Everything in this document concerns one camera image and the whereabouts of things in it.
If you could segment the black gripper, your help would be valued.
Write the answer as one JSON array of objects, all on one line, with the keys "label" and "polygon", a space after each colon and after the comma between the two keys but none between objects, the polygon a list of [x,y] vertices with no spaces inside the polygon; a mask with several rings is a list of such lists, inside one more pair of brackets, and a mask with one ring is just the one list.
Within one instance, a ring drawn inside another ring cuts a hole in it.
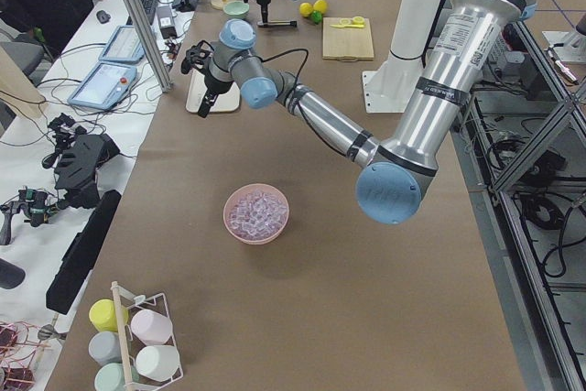
[{"label": "black gripper", "polygon": [[270,5],[271,0],[256,0],[256,2],[261,7],[261,23],[268,24],[270,22],[268,6]]},{"label": "black gripper", "polygon": [[231,75],[216,65],[204,69],[204,83],[207,92],[202,96],[197,115],[206,117],[216,102],[216,95],[225,94],[231,89]]}]

